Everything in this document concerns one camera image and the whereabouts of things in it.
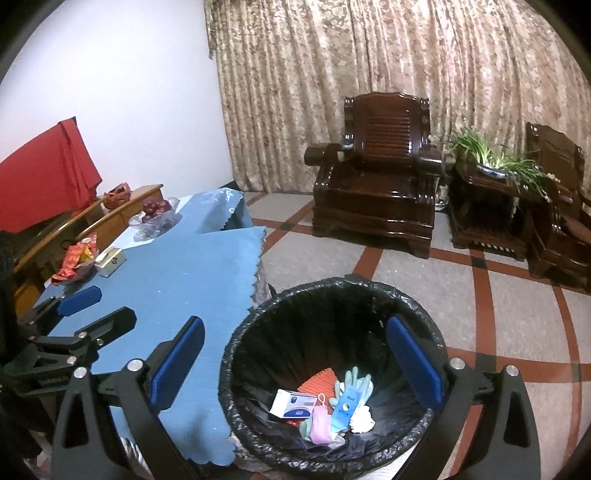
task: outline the table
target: table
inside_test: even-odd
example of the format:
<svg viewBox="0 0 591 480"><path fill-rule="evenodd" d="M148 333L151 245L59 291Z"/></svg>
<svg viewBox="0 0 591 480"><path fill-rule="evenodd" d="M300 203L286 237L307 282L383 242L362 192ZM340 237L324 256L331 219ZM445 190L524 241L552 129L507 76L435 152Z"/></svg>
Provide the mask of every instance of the table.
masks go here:
<svg viewBox="0 0 591 480"><path fill-rule="evenodd" d="M498 247L525 260L532 234L527 204L543 202L540 195L519 189L512 178L488 177L474 162L459 161L452 172L449 199L455 248L470 244ZM517 202L523 205L517 208Z"/></svg>
<svg viewBox="0 0 591 480"><path fill-rule="evenodd" d="M138 244L133 231L114 242L127 260L109 278L94 276L102 300L62 320L52 335L69 336L122 306L133 309L136 327L100 350L95 374L120 370L132 358L147 358L172 339L191 315L206 329L205 344L173 406L159 415L181 454L197 463L234 460L230 428L217 400L223 349L253 306L265 235L252 227L240 192L220 189L183 199L182 220L153 241ZM41 300L61 294L50 287ZM112 408L121 436L132 438L120 408Z"/></svg>

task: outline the rubber glove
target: rubber glove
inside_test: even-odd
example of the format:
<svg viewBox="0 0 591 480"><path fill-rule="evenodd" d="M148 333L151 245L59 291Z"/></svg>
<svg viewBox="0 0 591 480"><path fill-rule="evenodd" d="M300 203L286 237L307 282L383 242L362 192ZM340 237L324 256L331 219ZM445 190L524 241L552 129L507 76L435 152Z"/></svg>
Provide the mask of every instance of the rubber glove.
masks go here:
<svg viewBox="0 0 591 480"><path fill-rule="evenodd" d="M371 381L371 375L366 375L365 377L358 378L359 375L359 368L353 367L351 370L347 370L345 372L345 382L341 383L338 380L335 381L335 396L329 399L330 406L335 408L339 403L340 396L345 391L345 388L348 386L353 386L357 388L361 392L361 400L359 400L359 404L357 408L362 407L365 405L369 397L374 391L374 384Z"/></svg>
<svg viewBox="0 0 591 480"><path fill-rule="evenodd" d="M310 440L310 431L312 430L312 418L308 417L300 423L300 435L304 440Z"/></svg>

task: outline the beige patterned curtain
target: beige patterned curtain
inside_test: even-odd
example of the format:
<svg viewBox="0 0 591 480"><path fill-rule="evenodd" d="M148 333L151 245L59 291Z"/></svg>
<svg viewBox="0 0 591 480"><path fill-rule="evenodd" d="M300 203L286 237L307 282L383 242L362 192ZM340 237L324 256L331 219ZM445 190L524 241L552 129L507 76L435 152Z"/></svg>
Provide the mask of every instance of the beige patterned curtain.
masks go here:
<svg viewBox="0 0 591 480"><path fill-rule="evenodd" d="M428 97L439 144L468 125L521 150L533 121L591 153L591 87L525 0L206 0L206 14L243 189L310 192L306 145L340 141L345 96L370 91Z"/></svg>

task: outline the small box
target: small box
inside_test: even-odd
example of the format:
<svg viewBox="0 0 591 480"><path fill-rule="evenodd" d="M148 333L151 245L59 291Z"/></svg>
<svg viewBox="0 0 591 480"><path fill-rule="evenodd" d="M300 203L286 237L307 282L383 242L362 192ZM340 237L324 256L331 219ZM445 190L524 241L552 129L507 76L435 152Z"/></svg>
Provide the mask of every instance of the small box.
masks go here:
<svg viewBox="0 0 591 480"><path fill-rule="evenodd" d="M96 270L101 277L110 277L125 261L123 250L110 247L96 257Z"/></svg>
<svg viewBox="0 0 591 480"><path fill-rule="evenodd" d="M270 413L281 419L307 419L312 415L316 400L315 395L279 389Z"/></svg>

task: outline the white cloth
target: white cloth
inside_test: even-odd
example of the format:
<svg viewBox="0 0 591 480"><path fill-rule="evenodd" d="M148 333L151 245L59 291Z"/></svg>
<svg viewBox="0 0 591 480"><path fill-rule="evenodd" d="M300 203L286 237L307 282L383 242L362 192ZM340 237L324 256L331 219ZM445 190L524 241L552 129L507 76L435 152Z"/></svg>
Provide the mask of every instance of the white cloth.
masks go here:
<svg viewBox="0 0 591 480"><path fill-rule="evenodd" d="M357 407L351 416L349 425L353 433L366 433L374 428L375 420L371 417L369 407L367 405Z"/></svg>

